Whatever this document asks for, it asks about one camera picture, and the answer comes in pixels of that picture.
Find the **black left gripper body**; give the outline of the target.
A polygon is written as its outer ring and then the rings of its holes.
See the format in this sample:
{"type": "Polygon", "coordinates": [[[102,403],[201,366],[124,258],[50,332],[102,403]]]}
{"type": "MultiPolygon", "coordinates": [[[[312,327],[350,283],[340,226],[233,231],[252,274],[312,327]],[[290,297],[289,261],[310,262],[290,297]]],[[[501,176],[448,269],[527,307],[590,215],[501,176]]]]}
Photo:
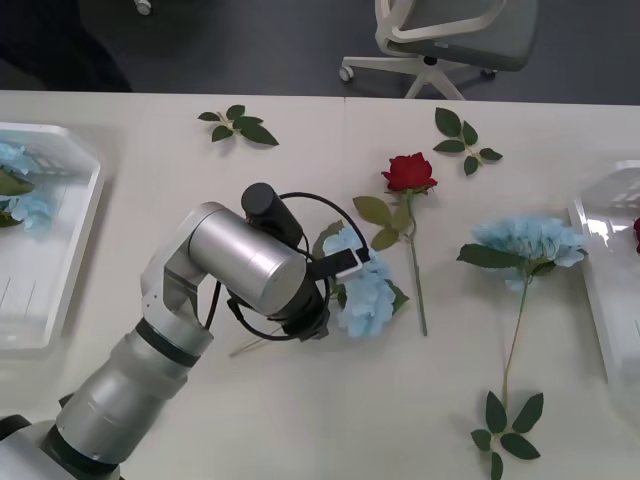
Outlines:
{"type": "Polygon", "coordinates": [[[272,315],[272,321],[282,327],[283,341],[327,335],[329,310],[321,294],[296,295],[285,307],[272,315]]]}

